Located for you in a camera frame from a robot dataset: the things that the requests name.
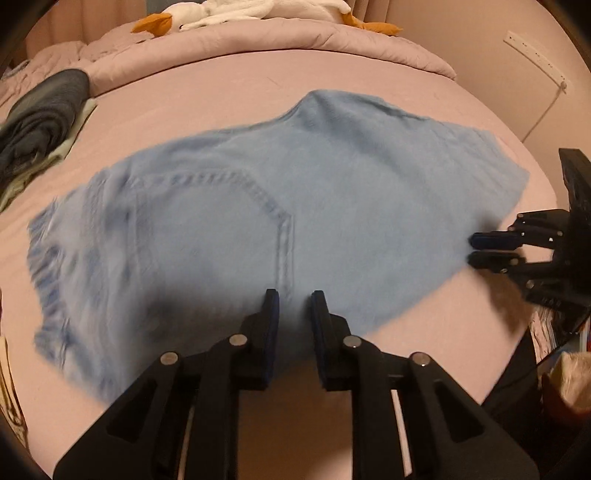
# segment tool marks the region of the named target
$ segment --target light blue jeans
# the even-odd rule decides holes
[[[527,178],[488,132],[311,92],[275,120],[140,151],[40,213],[35,344],[111,401],[162,352],[236,332],[276,288],[281,370],[312,350],[312,291],[367,333],[459,271]]]

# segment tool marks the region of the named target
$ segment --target plush duck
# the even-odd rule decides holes
[[[344,0],[205,0],[202,4],[180,2],[162,13],[139,20],[132,32],[148,31],[155,37],[234,20],[307,18],[396,35],[396,25],[358,20]]]

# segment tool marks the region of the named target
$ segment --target pink comforter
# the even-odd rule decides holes
[[[519,211],[556,207],[548,180],[508,127],[452,80],[453,70],[443,60],[407,40],[282,19],[217,25],[140,44],[129,43],[121,32],[117,38],[121,47],[106,54],[97,48],[94,61],[68,57],[68,65],[85,63],[95,93],[110,91],[98,98],[65,162],[0,215],[2,328],[31,450],[47,472],[104,406],[66,383],[33,349],[41,312],[26,266],[27,223],[101,168],[171,138],[273,118],[307,92],[332,88],[377,95],[419,115],[492,131],[530,172],[505,226]],[[78,55],[91,47],[81,46]],[[14,95],[7,93],[6,105]],[[398,355],[428,352],[482,401],[531,313],[506,279],[467,267],[369,339]],[[239,463],[242,479],[350,478],[349,396],[324,393],[312,363],[276,379],[268,392],[243,395]]]
[[[89,45],[67,42],[39,52],[22,72],[0,83],[0,118],[35,85],[67,68],[85,70],[91,94],[98,96],[172,67],[247,51],[334,51],[456,77],[445,61],[410,40],[318,20],[230,22],[160,38],[130,30],[126,24]]]

